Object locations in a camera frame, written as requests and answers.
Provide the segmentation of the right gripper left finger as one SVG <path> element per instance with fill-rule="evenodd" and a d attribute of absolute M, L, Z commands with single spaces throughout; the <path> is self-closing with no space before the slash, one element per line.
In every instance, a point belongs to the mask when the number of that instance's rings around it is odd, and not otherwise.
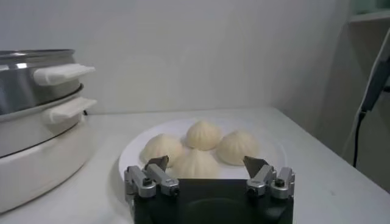
<path fill-rule="evenodd" d="M 126 202 L 176 201 L 180 183 L 166 173 L 169 156 L 150 159 L 143 168 L 128 166 L 124 171 Z"/>

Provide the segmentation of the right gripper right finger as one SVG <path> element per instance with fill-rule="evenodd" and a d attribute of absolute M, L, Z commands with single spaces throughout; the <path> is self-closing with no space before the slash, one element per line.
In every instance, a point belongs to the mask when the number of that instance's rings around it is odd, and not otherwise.
<path fill-rule="evenodd" d="M 290 167 L 282 167 L 277 172 L 264 159 L 245 156 L 243 159 L 250 178 L 246 181 L 247 195 L 262 197 L 267 192 L 271 197 L 286 200 L 294 196 L 295 173 Z"/>

